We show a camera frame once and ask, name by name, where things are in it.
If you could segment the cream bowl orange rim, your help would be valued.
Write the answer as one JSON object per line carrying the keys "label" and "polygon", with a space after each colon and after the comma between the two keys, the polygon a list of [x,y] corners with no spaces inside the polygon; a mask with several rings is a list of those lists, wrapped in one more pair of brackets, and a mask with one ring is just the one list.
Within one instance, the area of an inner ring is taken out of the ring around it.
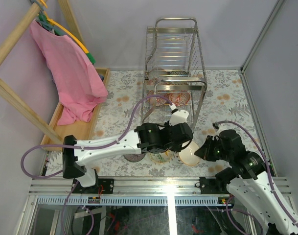
{"label": "cream bowl orange rim", "polygon": [[178,153],[180,160],[188,166],[195,166],[200,162],[200,157],[194,153],[199,149],[196,142],[192,141],[185,149]]}

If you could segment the brown patterned bowl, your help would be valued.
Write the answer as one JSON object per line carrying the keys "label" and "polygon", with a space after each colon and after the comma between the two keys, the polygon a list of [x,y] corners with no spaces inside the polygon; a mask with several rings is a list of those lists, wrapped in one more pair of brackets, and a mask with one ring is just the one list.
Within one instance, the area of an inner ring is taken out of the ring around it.
{"label": "brown patterned bowl", "polygon": [[187,82],[172,82],[174,86],[188,86]]}

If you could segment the blue patterned bowl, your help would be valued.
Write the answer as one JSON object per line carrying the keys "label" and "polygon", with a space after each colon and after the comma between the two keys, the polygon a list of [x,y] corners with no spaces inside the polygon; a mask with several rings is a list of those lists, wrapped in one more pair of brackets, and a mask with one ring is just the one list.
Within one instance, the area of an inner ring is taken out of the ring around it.
{"label": "blue patterned bowl", "polygon": [[188,76],[188,73],[183,70],[173,70],[169,73],[170,76]]}

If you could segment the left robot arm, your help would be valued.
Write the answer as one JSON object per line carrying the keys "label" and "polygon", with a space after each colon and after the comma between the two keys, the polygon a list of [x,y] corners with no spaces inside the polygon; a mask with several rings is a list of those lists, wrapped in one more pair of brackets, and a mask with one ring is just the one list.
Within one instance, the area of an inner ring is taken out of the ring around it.
{"label": "left robot arm", "polygon": [[129,131],[124,137],[111,137],[95,141],[80,141],[73,135],[64,138],[62,150],[65,179],[76,179],[88,193],[99,189],[99,181],[92,163],[116,155],[181,152],[192,141],[189,125],[144,123]]}

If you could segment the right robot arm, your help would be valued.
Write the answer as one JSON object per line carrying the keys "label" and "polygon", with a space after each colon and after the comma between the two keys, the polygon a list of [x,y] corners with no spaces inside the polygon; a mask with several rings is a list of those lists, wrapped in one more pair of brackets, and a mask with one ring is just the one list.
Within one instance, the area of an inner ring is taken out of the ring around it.
{"label": "right robot arm", "polygon": [[268,174],[262,157],[248,151],[235,130],[207,136],[194,154],[205,161],[229,163],[213,179],[200,178],[201,192],[233,195],[257,219],[266,235],[298,235],[297,213]]}

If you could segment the stainless steel dish rack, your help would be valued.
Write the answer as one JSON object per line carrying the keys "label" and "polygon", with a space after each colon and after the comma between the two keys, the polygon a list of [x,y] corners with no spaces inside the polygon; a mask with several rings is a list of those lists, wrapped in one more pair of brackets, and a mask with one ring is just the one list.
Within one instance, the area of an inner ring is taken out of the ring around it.
{"label": "stainless steel dish rack", "polygon": [[168,98],[189,112],[195,128],[207,91],[201,38],[195,17],[161,17],[146,29],[142,122],[167,122]]}

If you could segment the orange flower patterned bowl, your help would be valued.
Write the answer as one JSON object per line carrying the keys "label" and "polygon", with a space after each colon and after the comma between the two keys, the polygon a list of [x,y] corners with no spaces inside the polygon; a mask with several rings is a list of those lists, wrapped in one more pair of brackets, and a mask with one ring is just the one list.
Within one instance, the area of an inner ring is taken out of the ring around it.
{"label": "orange flower patterned bowl", "polygon": [[148,153],[148,156],[150,160],[153,161],[154,163],[165,164],[172,160],[172,158],[174,157],[174,154],[171,151],[166,151],[163,153],[155,153],[155,154]]}

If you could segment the purple striped bowl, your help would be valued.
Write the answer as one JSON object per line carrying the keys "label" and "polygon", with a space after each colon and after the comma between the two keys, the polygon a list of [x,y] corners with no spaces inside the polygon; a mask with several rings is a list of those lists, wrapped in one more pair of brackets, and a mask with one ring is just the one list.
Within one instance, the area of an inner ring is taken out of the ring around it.
{"label": "purple striped bowl", "polygon": [[145,154],[126,154],[123,157],[129,162],[136,163],[141,161],[145,157]]}

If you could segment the wooden tray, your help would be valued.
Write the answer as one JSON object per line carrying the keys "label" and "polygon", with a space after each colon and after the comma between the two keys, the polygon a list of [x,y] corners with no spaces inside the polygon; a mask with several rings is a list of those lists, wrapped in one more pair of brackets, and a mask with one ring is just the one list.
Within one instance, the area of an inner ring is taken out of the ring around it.
{"label": "wooden tray", "polygon": [[[108,83],[110,81],[110,73],[111,70],[109,68],[96,68],[96,71],[99,75],[104,76],[104,86],[105,88],[108,87]],[[97,123],[97,119],[101,110],[102,105],[105,104],[104,102],[98,104],[93,112],[92,118],[90,122],[84,121],[76,121],[70,125],[57,125],[58,120],[62,115],[62,111],[64,109],[63,105],[59,102],[56,106],[56,109],[53,113],[49,126],[53,128],[53,130],[64,140],[65,136],[74,135],[76,139],[79,140],[91,140],[94,134],[94,128]],[[41,145],[44,144],[55,144],[47,135],[44,135]],[[46,147],[44,148],[46,151],[60,151],[60,147]]]}

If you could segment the pink cloth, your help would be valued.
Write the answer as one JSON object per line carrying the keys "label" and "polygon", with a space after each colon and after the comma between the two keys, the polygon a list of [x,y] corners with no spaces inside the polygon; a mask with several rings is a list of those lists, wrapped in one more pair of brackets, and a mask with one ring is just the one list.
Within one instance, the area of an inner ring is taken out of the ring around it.
{"label": "pink cloth", "polygon": [[108,91],[87,55],[69,36],[56,36],[36,21],[30,34],[46,59],[64,107],[58,125],[89,122]]}

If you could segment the yellow plastic hanger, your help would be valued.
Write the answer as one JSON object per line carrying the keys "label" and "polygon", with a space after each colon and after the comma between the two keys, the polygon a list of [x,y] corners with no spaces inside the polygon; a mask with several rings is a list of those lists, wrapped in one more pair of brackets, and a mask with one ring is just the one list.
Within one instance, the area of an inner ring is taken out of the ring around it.
{"label": "yellow plastic hanger", "polygon": [[44,10],[44,7],[47,8],[47,4],[43,0],[31,0],[30,2],[36,3],[40,7],[40,12],[37,15],[38,19],[36,20],[36,22],[39,23],[40,26],[42,26],[49,32],[54,31],[54,34],[57,36],[68,35],[80,46],[80,48],[85,52],[86,55],[89,54],[87,48],[72,33],[70,33],[63,26],[48,17],[46,11]]}

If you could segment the green plastic hanger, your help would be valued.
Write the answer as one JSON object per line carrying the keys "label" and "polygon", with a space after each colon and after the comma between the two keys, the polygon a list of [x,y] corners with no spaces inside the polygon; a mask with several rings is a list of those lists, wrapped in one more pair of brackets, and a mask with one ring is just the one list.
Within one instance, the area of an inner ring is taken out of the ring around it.
{"label": "green plastic hanger", "polygon": [[38,19],[36,20],[37,23],[39,23],[44,29],[47,31],[54,31],[54,34],[57,36],[69,36],[71,39],[73,39],[77,45],[84,51],[84,53],[87,55],[91,63],[95,64],[95,58],[92,56],[92,54],[88,51],[88,49],[84,46],[84,44],[76,38],[70,31],[68,31],[66,28],[58,24],[56,21],[49,19],[44,13],[38,14]]}

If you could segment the aluminium corner post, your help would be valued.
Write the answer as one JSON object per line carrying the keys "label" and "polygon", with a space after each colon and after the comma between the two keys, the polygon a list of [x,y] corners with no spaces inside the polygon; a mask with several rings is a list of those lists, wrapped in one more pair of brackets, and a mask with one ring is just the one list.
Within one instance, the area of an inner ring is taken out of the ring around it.
{"label": "aluminium corner post", "polygon": [[244,71],[249,66],[251,60],[253,59],[254,55],[256,54],[260,44],[262,43],[263,39],[267,35],[269,29],[271,28],[274,20],[277,18],[278,14],[282,10],[284,4],[286,3],[286,0],[277,0],[273,9],[271,10],[267,20],[265,21],[261,31],[258,34],[258,37],[256,38],[248,56],[246,57],[244,63],[240,67],[240,72],[244,73]]}

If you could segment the wooden clothes rack frame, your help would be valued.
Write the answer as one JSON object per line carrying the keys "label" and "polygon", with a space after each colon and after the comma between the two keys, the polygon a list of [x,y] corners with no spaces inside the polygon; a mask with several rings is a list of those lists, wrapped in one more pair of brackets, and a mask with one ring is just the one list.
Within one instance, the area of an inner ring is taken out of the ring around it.
{"label": "wooden clothes rack frame", "polygon": [[[30,8],[28,0],[0,0],[0,45]],[[22,35],[0,66],[0,78],[45,122],[58,102],[46,61],[29,30]],[[0,96],[0,145],[40,144],[43,133]]]}

